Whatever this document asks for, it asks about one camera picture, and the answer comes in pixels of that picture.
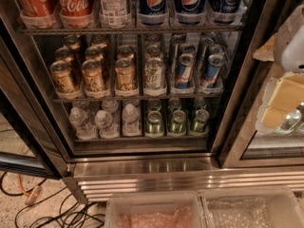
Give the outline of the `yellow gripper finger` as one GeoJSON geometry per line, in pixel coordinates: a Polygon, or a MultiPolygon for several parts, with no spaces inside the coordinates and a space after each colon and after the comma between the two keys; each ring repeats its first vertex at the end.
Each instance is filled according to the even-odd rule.
{"type": "Polygon", "coordinates": [[[287,115],[304,101],[304,75],[292,73],[278,79],[261,122],[272,129],[279,127],[287,115]]]}
{"type": "Polygon", "coordinates": [[[253,57],[262,62],[272,62],[274,60],[274,44],[276,33],[259,49],[257,49],[253,57]]]}

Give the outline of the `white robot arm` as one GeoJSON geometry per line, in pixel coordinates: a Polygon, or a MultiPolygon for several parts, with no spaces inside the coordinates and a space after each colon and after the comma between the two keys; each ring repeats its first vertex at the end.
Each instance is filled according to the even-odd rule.
{"type": "Polygon", "coordinates": [[[274,62],[287,72],[278,79],[267,102],[261,122],[268,128],[279,127],[287,114],[304,101],[304,5],[296,7],[288,19],[253,57],[274,62]]]}

